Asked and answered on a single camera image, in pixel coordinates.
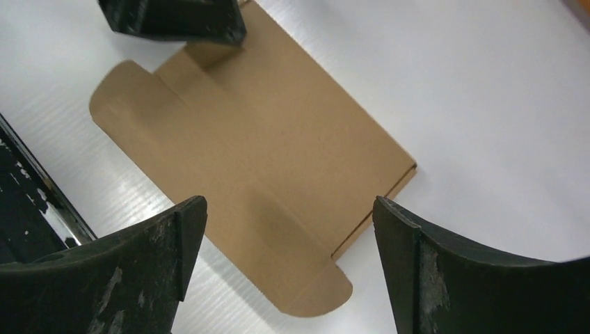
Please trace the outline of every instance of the white tabletop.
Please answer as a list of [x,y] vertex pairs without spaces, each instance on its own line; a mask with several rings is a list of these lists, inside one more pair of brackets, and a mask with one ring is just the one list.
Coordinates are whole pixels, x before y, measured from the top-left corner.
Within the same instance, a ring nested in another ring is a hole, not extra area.
[[[558,0],[260,0],[417,160],[397,197],[504,251],[590,254],[590,34]],[[88,113],[126,58],[181,45],[112,33],[96,1],[0,0],[0,112],[100,236],[169,200]],[[173,332],[394,333],[370,228],[339,261],[351,300],[280,314],[208,241]]]

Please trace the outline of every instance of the open box flap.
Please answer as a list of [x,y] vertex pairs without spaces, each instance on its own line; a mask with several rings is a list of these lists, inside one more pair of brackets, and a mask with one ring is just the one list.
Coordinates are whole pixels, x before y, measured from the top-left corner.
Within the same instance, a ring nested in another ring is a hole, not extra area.
[[122,63],[90,112],[173,202],[207,197],[207,237],[279,310],[322,315],[352,293],[332,255],[415,163],[256,3],[242,13],[240,50]]

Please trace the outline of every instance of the brown cardboard box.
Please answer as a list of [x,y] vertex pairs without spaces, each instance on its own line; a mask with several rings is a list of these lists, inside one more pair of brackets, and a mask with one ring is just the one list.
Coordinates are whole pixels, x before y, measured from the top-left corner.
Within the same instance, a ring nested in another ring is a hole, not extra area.
[[352,293],[335,260],[415,162],[256,3],[242,14],[238,52],[124,62],[90,112],[173,202],[207,198],[207,237],[279,310],[322,315]]

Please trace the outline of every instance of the flattened cardboard box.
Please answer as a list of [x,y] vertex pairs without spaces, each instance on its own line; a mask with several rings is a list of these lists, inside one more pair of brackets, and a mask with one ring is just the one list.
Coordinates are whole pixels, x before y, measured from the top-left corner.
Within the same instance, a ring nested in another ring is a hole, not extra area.
[[207,237],[279,310],[322,315],[352,293],[335,260],[415,162],[258,4],[242,15],[238,52],[121,63],[90,112],[174,203],[207,198]]

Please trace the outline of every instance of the black plastic part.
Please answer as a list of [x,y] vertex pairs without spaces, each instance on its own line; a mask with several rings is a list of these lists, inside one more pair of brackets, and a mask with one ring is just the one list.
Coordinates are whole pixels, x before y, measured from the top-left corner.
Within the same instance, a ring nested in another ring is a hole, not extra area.
[[0,264],[32,262],[96,239],[0,115]]
[[151,40],[241,45],[237,0],[99,0],[113,31]]
[[399,334],[590,333],[590,257],[506,253],[387,198],[373,219]]
[[207,202],[30,264],[0,266],[0,333],[169,334],[205,232]]

